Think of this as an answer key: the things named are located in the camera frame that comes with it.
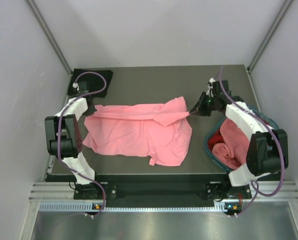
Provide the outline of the pink t shirt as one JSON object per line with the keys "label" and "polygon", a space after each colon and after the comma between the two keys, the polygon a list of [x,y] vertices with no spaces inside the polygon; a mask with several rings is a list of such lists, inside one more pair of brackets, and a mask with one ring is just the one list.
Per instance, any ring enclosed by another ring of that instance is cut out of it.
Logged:
{"label": "pink t shirt", "polygon": [[167,103],[97,105],[86,117],[83,145],[106,156],[150,157],[149,165],[178,167],[192,136],[184,97]]}

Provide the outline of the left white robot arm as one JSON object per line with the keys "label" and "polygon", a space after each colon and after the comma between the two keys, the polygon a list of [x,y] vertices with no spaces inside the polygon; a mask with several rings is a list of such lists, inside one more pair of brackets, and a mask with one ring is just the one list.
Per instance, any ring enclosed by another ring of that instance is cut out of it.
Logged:
{"label": "left white robot arm", "polygon": [[74,199],[94,200],[102,194],[101,184],[95,182],[97,174],[88,165],[82,153],[82,136],[78,126],[81,116],[96,112],[91,93],[92,87],[86,80],[73,84],[75,93],[68,104],[56,115],[44,120],[47,151],[74,174]]}

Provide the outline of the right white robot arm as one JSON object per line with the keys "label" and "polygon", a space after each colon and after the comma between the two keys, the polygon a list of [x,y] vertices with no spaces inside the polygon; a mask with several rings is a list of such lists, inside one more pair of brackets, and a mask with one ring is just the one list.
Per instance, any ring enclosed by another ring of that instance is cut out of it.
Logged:
{"label": "right white robot arm", "polygon": [[206,140],[216,162],[229,170],[222,192],[235,197],[244,186],[270,174],[284,174],[288,167],[288,136],[256,114],[239,97],[232,96],[226,80],[211,78],[192,115],[209,117],[218,111],[224,121]]}

